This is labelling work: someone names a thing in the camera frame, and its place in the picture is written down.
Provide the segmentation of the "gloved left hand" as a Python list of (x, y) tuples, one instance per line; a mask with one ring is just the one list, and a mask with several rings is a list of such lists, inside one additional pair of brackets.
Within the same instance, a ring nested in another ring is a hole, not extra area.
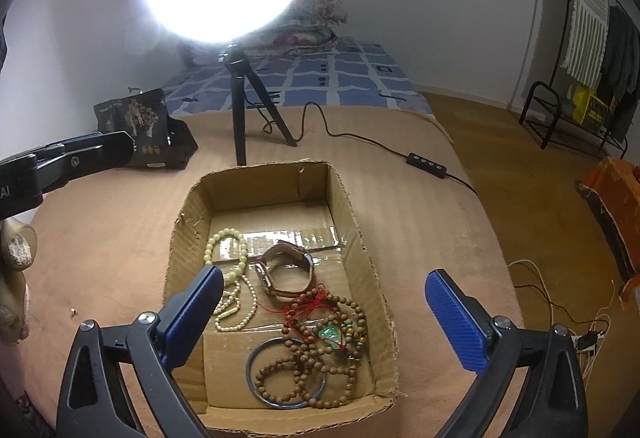
[(26, 340), (29, 291), (24, 271), (34, 264), (37, 233), (15, 218), (1, 221), (1, 341), (15, 345)]

